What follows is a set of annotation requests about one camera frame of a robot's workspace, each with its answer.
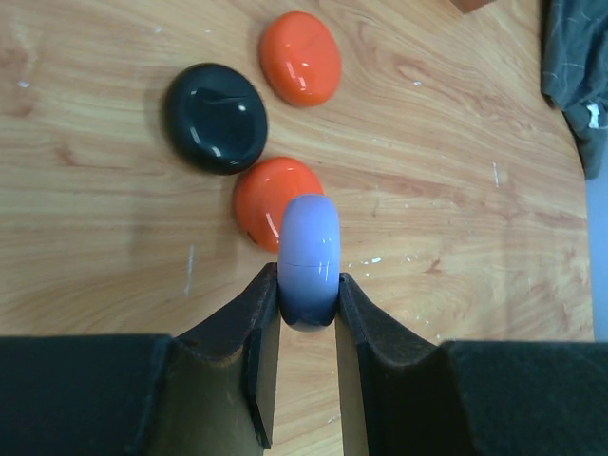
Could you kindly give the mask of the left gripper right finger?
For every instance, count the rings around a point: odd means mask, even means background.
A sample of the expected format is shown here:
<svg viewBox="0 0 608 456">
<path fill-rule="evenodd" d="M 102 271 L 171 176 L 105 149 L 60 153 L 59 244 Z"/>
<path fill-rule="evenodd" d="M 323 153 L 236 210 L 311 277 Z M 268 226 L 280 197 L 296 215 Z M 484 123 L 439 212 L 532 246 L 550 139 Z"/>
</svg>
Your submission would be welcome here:
<svg viewBox="0 0 608 456">
<path fill-rule="evenodd" d="M 607 346 L 432 344 L 373 304 L 350 275 L 335 318 L 348 455 L 603 455 Z"/>
</svg>

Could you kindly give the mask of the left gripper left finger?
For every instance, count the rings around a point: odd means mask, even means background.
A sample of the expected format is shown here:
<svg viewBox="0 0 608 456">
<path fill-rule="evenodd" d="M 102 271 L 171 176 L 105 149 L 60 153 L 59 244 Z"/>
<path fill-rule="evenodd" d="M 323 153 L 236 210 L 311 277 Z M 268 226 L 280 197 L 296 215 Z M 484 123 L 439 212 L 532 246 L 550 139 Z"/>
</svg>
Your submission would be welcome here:
<svg viewBox="0 0 608 456">
<path fill-rule="evenodd" d="M 260 455 L 273 440 L 276 266 L 185 333 L 5 336 L 5 455 Z"/>
</svg>

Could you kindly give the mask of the lilac earbud charging case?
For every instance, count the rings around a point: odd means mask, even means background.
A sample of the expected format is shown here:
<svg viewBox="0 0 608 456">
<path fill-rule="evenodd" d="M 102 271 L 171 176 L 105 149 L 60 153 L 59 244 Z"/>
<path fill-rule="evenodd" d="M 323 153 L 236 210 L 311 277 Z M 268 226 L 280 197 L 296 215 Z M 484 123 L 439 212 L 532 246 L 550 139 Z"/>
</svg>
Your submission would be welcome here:
<svg viewBox="0 0 608 456">
<path fill-rule="evenodd" d="M 280 311 L 291 328 L 322 330 L 336 314 L 341 264 L 338 211 L 322 195 L 292 199 L 282 216 L 277 258 Z"/>
</svg>

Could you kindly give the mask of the black earbud charging case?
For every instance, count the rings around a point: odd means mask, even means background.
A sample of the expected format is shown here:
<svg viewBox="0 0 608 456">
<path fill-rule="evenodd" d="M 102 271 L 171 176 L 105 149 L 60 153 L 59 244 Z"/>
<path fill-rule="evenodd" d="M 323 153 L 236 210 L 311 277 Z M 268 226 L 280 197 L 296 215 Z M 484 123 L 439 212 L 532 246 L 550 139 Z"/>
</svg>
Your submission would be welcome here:
<svg viewBox="0 0 608 456">
<path fill-rule="evenodd" d="M 257 90 L 242 74 L 220 64 L 181 71 L 165 91 L 161 118 L 176 153 L 216 175 L 247 170 L 267 142 L 268 118 Z"/>
</svg>

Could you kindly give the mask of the orange earbud charging case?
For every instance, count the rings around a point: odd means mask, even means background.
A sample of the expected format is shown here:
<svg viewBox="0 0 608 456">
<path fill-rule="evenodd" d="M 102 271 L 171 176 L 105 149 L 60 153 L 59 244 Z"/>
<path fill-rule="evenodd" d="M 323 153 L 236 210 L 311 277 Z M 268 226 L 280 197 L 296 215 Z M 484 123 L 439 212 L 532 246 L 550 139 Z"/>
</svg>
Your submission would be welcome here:
<svg viewBox="0 0 608 456">
<path fill-rule="evenodd" d="M 339 87 L 339 47 L 328 28 L 308 12 L 293 10 L 277 17 L 262 33 L 258 55 L 269 86 L 290 105 L 322 105 Z"/>
</svg>

